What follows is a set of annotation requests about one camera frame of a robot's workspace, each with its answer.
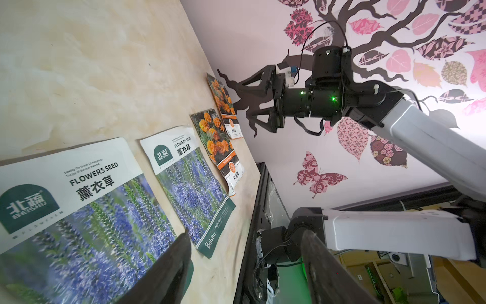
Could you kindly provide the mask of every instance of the robotic arm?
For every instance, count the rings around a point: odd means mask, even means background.
[[[333,250],[429,254],[471,260],[486,267],[486,150],[431,120],[419,109],[419,104],[417,108],[404,98],[402,91],[406,89],[396,90],[376,80],[355,83],[351,61],[348,46],[318,49],[313,56],[312,76],[306,80],[304,89],[286,85],[293,83],[290,71],[278,73],[276,66],[266,66],[238,88],[259,96],[266,96],[271,89],[274,95],[274,106],[251,113],[250,120],[267,131],[277,132],[284,127],[285,118],[293,116],[307,133],[320,135],[324,120],[330,120],[332,126],[348,116],[399,145],[449,180],[464,196],[453,208],[413,213],[299,208],[288,228],[258,234],[257,267],[305,256],[301,248],[306,246],[303,238],[306,230],[314,232]],[[261,80],[258,86],[246,86],[257,80]],[[264,114],[269,115],[267,123],[257,119]],[[320,131],[308,130],[299,120],[304,117],[322,118]],[[372,237],[373,232],[383,227],[390,228],[389,235]]]

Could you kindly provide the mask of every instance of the patterned leaf decal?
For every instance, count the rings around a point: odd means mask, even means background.
[[[481,113],[483,111],[486,111],[486,98],[476,100],[475,102],[467,106],[464,110],[462,110],[465,115]]]
[[[452,85],[465,86],[467,77],[466,67],[458,61],[446,62],[442,69],[442,78]]]
[[[347,177],[339,173],[319,174],[317,161],[314,155],[309,151],[306,151],[302,166],[304,167],[304,170],[297,172],[297,181],[293,184],[295,185],[296,183],[299,183],[305,186],[308,183],[311,183],[309,190],[314,193],[312,198],[318,193],[326,192],[328,186],[337,185],[347,179]]]
[[[359,19],[349,23],[353,31],[360,35],[368,35],[376,32],[382,26],[376,20],[370,20],[368,18]]]
[[[444,36],[442,38],[427,42],[417,50],[424,58],[434,60],[452,56],[458,50],[472,43],[474,42],[467,42],[461,37]]]
[[[386,9],[390,12],[393,16],[398,16],[408,5],[410,0],[388,0],[386,3]]]
[[[415,35],[422,35],[427,32],[434,24],[439,20],[439,15],[435,14],[424,14],[415,18],[412,22],[412,32]]]
[[[458,104],[461,102],[471,101],[472,98],[469,98],[461,89],[452,89],[442,94],[439,98],[437,98],[437,100],[447,104]]]
[[[435,0],[435,2],[444,12],[454,12],[463,8],[469,0]]]
[[[370,148],[371,154],[380,164],[407,167],[407,152],[391,141],[373,135],[371,136]]]
[[[309,42],[309,44],[305,46],[305,50],[314,53],[317,49],[323,46],[331,45],[331,43],[332,36],[319,37]]]
[[[456,33],[464,35],[478,34],[486,31],[486,2],[477,0],[464,14],[449,24]]]
[[[337,138],[344,150],[359,162],[368,143],[368,131],[352,118],[343,117],[337,126]]]
[[[467,12],[454,19],[452,23],[476,23],[485,19],[485,13],[486,2],[484,2],[484,0],[477,0],[477,2],[474,3],[474,5]]]
[[[359,65],[367,66],[373,64],[375,62],[378,62],[380,59],[385,58],[388,54],[383,54],[375,50],[368,51],[363,55],[363,57],[361,57]]]
[[[459,128],[457,126],[457,121],[451,112],[444,110],[444,109],[439,109],[439,110],[434,110],[429,113],[429,117],[432,120],[435,120],[436,122],[440,123],[446,128]]]
[[[467,52],[474,58],[474,68],[471,73],[471,82],[479,83],[482,91],[486,92],[486,49]]]
[[[290,7],[301,7],[309,0],[278,0],[278,1]]]
[[[424,87],[439,87],[440,75],[428,64],[415,62],[413,70],[414,79]]]
[[[473,35],[473,34],[479,34],[484,31],[486,31],[486,21],[476,23],[470,26],[458,26],[458,25],[453,25],[449,24],[449,26],[458,34],[463,34],[463,35]]]
[[[390,72],[403,73],[410,71],[410,56],[406,50],[394,51],[386,61],[386,69]]]

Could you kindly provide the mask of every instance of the white wall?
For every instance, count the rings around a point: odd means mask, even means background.
[[[289,50],[290,55],[299,55],[301,52],[302,45],[296,46],[292,44],[292,40],[284,32],[284,28],[291,20],[290,14],[296,8],[282,4],[277,0],[181,0],[181,2],[209,63],[215,72],[215,76],[219,79],[222,78],[218,75],[218,69],[226,74],[230,80],[242,81],[265,65],[280,63],[287,55],[287,50]],[[378,14],[385,14],[389,12],[387,10],[388,4],[393,6],[398,2],[400,1],[381,0],[374,7]],[[463,6],[458,11],[460,13],[466,12],[475,4],[475,0],[469,1],[468,3],[465,0],[452,2],[458,5],[459,8]],[[332,14],[328,14],[326,20],[329,20],[331,17],[338,17],[341,8],[346,3],[345,0],[337,0],[331,12]],[[350,8],[353,8],[357,3],[359,1],[353,1]],[[417,8],[417,4],[417,0],[410,0],[403,13],[397,15],[396,18],[398,20],[406,18],[409,13]],[[302,8],[310,12],[314,21],[320,19],[314,7],[314,2],[309,1],[299,7],[299,9]],[[433,14],[441,17],[445,13],[435,1],[428,1],[425,3],[423,11],[415,19],[416,22],[414,23],[412,21],[407,25],[409,30],[401,28],[393,34],[393,37],[400,42],[413,42],[417,39],[427,37],[437,25],[437,22],[433,21],[431,28],[425,33],[420,34],[420,32],[417,30],[414,31],[414,29],[419,23],[424,21],[424,19],[420,19],[423,18],[421,16]],[[359,35],[352,30],[349,23],[362,18],[377,20],[382,26],[378,31],[387,30],[390,26],[398,22],[398,20],[394,20],[391,17],[374,18],[369,10],[359,11],[356,15],[351,16],[347,22],[345,20],[346,36],[352,48],[369,42],[373,36],[372,34]],[[486,133],[484,132],[486,111],[469,116],[463,112],[474,101],[486,97],[485,92],[480,89],[478,83],[473,84],[471,82],[471,72],[473,71],[475,62],[471,54],[467,53],[486,49],[486,33],[483,32],[475,35],[456,33],[449,26],[449,23],[454,18],[455,16],[446,17],[446,20],[438,26],[436,33],[429,41],[443,36],[459,36],[465,38],[468,42],[474,42],[474,44],[465,45],[462,49],[454,52],[452,56],[438,60],[426,59],[416,49],[412,51],[411,48],[402,48],[411,58],[411,69],[402,73],[403,77],[408,81],[404,82],[401,79],[395,79],[390,82],[390,85],[413,89],[419,99],[423,99],[428,95],[440,97],[443,93],[451,89],[463,90],[472,100],[449,104],[445,102],[436,103],[433,99],[427,99],[425,104],[430,110],[441,108],[453,113],[460,127],[460,129],[453,128],[453,130],[478,145],[486,147]],[[334,29],[334,31],[336,35],[340,35],[339,29]],[[321,31],[319,29],[316,31],[317,35],[309,40],[322,36],[324,33],[324,30]],[[399,49],[400,47],[390,45],[387,42],[374,48],[374,50],[381,53],[390,54],[373,65],[365,66],[366,69],[368,71],[374,68],[383,68],[386,70],[387,60],[392,56],[393,52]],[[354,58],[354,62],[358,63],[361,56],[362,54],[357,55]],[[440,86],[437,83],[433,86],[434,84],[431,83],[432,77],[430,76],[425,76],[421,80],[422,84],[420,84],[415,79],[417,76],[414,75],[412,70],[414,61],[431,66],[438,75],[441,75],[441,71],[446,62],[461,62],[467,70],[466,85],[448,83],[443,76],[440,76]],[[302,71],[301,80],[297,87],[303,87],[304,80],[310,74],[310,71]],[[396,75],[395,72],[391,71],[387,71],[387,74],[390,77]],[[383,77],[379,75],[364,79],[355,73],[355,81],[357,82],[369,79],[383,81]],[[229,92],[233,101],[240,99],[234,90],[229,89]],[[269,102],[266,105],[260,105],[260,108],[271,105],[272,102]],[[285,128],[280,129],[278,133],[269,133],[258,126],[258,134],[254,137],[254,132],[249,127],[245,115],[245,110],[238,111],[238,119],[241,122],[245,140],[250,147],[255,161],[264,161],[267,164],[289,214],[292,214],[296,208],[301,206],[337,207],[445,182],[441,176],[410,155],[407,157],[407,168],[401,166],[383,166],[373,158],[369,140],[361,156],[361,160],[358,162],[353,155],[345,151],[340,145],[337,138],[337,125],[329,134],[315,137],[304,133],[293,119],[287,119]],[[319,119],[306,118],[304,123],[309,129],[318,130],[319,128]],[[325,193],[317,194],[315,198],[312,198],[314,193],[309,191],[310,185],[303,186],[299,183],[293,185],[296,181],[297,172],[303,169],[302,161],[306,151],[310,151],[315,155],[321,168],[321,173],[340,173],[345,175],[347,180],[335,186],[328,187]]]

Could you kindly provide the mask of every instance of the orange label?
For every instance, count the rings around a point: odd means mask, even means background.
[[[223,118],[232,118],[232,119],[237,119],[236,115],[226,115],[226,114],[221,114],[221,117]]]
[[[235,168],[235,164],[233,164],[232,161],[229,162],[229,169],[231,170],[231,172],[235,173],[236,172],[236,168]]]
[[[229,161],[236,156],[236,152],[233,150],[231,151],[231,153],[225,157],[224,160],[222,160],[219,164],[218,164],[218,169],[222,169],[227,163],[229,163]]]

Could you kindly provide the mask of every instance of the black cable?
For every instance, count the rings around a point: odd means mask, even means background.
[[[297,80],[294,82],[294,85],[297,84],[297,82],[299,82],[299,79],[300,79],[300,67],[302,66],[302,57],[304,55],[304,49],[305,49],[305,43],[307,42],[307,39],[309,39],[310,36],[312,36],[312,34],[315,32],[315,30],[317,30],[318,28],[320,28],[321,26],[323,26],[324,24],[328,24],[330,22],[334,22],[337,24],[337,26],[339,27],[339,29],[341,30],[341,33],[343,33],[343,37],[344,37],[344,42],[346,43],[345,46],[348,46],[347,44],[347,39],[346,39],[346,34],[344,33],[344,30],[343,28],[341,27],[341,25],[336,21],[336,20],[329,20],[329,21],[326,21],[322,24],[319,24],[309,35],[307,35],[307,37],[305,38],[304,40],[304,45],[302,45],[302,51],[300,52],[300,63],[299,63],[299,68],[297,70]]]
[[[296,266],[296,265],[301,265],[303,264],[304,262],[297,262],[297,263],[293,263],[293,264],[286,264],[286,265],[279,265],[279,264],[276,264],[277,267],[292,267],[292,266]]]
[[[258,299],[257,295],[256,295],[256,286],[255,286],[255,281],[256,281],[256,278],[255,278],[255,275],[257,274],[257,269],[260,267],[261,263],[265,260],[265,258],[268,256],[269,253],[271,253],[273,250],[277,249],[278,247],[282,247],[282,246],[288,246],[292,244],[291,240],[288,240],[288,241],[285,241],[283,242],[282,244],[280,245],[277,245],[275,247],[273,247],[272,249],[270,249],[261,259],[260,261],[257,263],[257,265],[255,266],[255,269],[253,269],[253,274],[252,274],[252,280],[253,280],[253,293],[254,293],[254,297],[255,299]]]

